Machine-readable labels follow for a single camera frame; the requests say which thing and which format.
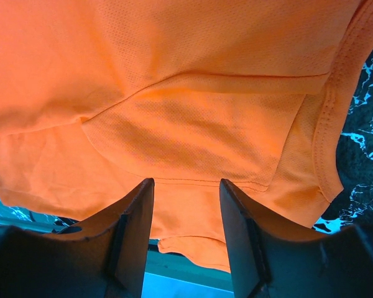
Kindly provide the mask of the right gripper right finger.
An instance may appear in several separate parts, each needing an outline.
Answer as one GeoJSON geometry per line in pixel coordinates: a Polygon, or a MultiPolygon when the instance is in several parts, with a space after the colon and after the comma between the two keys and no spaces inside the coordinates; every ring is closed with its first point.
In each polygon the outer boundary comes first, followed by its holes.
{"type": "Polygon", "coordinates": [[[235,297],[373,297],[373,225],[328,235],[219,185],[235,297]]]}

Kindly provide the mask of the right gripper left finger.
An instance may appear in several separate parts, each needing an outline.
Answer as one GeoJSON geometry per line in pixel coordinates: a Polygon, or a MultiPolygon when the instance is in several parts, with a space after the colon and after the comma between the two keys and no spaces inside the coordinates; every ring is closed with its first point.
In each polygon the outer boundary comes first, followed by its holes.
{"type": "Polygon", "coordinates": [[[0,297],[140,297],[154,180],[59,233],[0,226],[0,297]]]}

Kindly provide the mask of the orange t-shirt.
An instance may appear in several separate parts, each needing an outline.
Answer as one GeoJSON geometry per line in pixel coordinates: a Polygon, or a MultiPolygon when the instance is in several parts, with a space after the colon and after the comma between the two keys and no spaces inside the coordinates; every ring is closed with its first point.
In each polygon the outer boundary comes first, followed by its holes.
{"type": "Polygon", "coordinates": [[[373,1],[0,1],[0,200],[84,220],[155,181],[162,253],[229,271],[219,184],[312,227],[373,1]]]}

